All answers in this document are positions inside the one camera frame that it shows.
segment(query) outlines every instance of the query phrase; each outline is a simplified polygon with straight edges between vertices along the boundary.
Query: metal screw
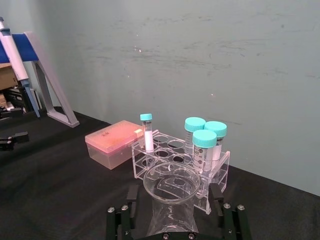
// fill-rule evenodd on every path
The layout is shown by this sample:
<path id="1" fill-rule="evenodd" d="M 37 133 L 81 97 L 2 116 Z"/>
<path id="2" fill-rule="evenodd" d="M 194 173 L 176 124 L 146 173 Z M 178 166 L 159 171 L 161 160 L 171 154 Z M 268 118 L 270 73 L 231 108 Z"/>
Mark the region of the metal screw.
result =
<path id="1" fill-rule="evenodd" d="M 122 211 L 128 210 L 128 205 L 123 205 L 123 206 L 121 207 L 121 210 L 122 210 Z"/>
<path id="2" fill-rule="evenodd" d="M 238 205 L 238 206 L 237 206 L 237 208 L 238 208 L 240 211 L 245 210 L 245 206 L 243 206 L 243 205 L 241 205 L 241 204 L 240 204 L 240 205 Z"/>
<path id="3" fill-rule="evenodd" d="M 194 240 L 195 239 L 195 235 L 193 233 L 189 233 L 188 235 L 190 240 Z"/>
<path id="4" fill-rule="evenodd" d="M 223 207 L 225 209 L 229 209 L 229 208 L 231 208 L 231 205 L 229 203 L 225 203 L 225 204 L 223 204 Z"/>
<path id="5" fill-rule="evenodd" d="M 108 213 L 113 213 L 115 210 L 116 210 L 115 207 L 111 206 L 108 208 Z"/>
<path id="6" fill-rule="evenodd" d="M 169 239 L 169 234 L 168 234 L 168 233 L 164 233 L 164 234 L 162 235 L 162 239 L 163 239 L 163 240 L 168 240 L 168 239 Z"/>

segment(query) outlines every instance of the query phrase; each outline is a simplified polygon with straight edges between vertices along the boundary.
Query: black tabletop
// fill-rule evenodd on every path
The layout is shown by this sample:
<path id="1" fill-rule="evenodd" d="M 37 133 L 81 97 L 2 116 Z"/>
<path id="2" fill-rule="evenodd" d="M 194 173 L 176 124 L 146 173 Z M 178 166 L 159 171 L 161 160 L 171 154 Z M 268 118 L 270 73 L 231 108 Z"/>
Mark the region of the black tabletop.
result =
<path id="1" fill-rule="evenodd" d="M 104 240 L 108 206 L 126 202 L 134 179 L 132 161 L 109 170 L 90 159 L 85 135 L 108 126 L 76 114 L 69 128 L 45 115 L 0 121 L 0 136 L 29 132 L 30 142 L 0 152 L 1 240 Z M 236 161 L 231 153 L 230 161 Z M 229 168 L 225 200 L 246 207 L 255 240 L 320 240 L 320 197 L 267 178 Z M 152 201 L 141 188 L 137 228 L 143 237 Z M 201 233 L 216 235 L 212 214 L 194 217 Z"/>

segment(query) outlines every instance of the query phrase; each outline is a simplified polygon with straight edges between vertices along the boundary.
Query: light blue wall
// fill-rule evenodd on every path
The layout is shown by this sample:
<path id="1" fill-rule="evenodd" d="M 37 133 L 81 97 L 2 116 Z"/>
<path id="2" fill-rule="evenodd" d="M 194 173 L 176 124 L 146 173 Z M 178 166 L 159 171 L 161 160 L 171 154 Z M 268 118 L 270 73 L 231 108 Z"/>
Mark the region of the light blue wall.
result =
<path id="1" fill-rule="evenodd" d="M 152 112 L 177 137 L 188 116 L 221 120 L 233 166 L 320 195 L 320 1 L 29 0 L 27 19 L 8 2 L 75 111 Z"/>

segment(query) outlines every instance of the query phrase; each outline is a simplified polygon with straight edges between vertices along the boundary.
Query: glass beaker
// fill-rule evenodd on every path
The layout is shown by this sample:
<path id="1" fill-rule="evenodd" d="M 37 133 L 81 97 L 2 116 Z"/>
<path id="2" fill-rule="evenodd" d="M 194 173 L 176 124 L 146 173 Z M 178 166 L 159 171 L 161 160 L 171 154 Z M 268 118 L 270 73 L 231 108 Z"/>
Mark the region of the glass beaker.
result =
<path id="1" fill-rule="evenodd" d="M 147 236 L 166 232 L 198 232 L 194 196 L 200 187 L 198 173 L 183 163 L 166 162 L 150 168 L 143 178 L 152 196 L 152 220 Z"/>

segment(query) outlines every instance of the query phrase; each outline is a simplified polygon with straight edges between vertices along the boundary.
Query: teal screw cap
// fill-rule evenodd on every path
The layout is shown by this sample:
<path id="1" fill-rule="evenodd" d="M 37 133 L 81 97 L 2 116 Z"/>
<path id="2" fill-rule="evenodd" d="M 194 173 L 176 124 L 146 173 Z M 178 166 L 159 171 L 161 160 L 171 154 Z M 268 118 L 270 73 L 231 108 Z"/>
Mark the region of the teal screw cap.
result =
<path id="1" fill-rule="evenodd" d="M 141 120 L 141 121 L 149 121 L 149 120 L 152 120 L 152 114 L 151 114 L 151 113 L 140 114 L 140 120 Z"/>
<path id="2" fill-rule="evenodd" d="M 200 117 L 196 117 L 196 116 L 188 117 L 184 121 L 184 129 L 193 133 L 194 131 L 204 129 L 205 123 L 206 123 L 206 120 Z"/>
<path id="3" fill-rule="evenodd" d="M 205 123 L 204 129 L 214 132 L 218 138 L 227 135 L 227 125 L 220 121 L 208 121 Z"/>
<path id="4" fill-rule="evenodd" d="M 192 135 L 192 142 L 197 147 L 209 149 L 217 144 L 217 134 L 210 130 L 197 130 Z"/>

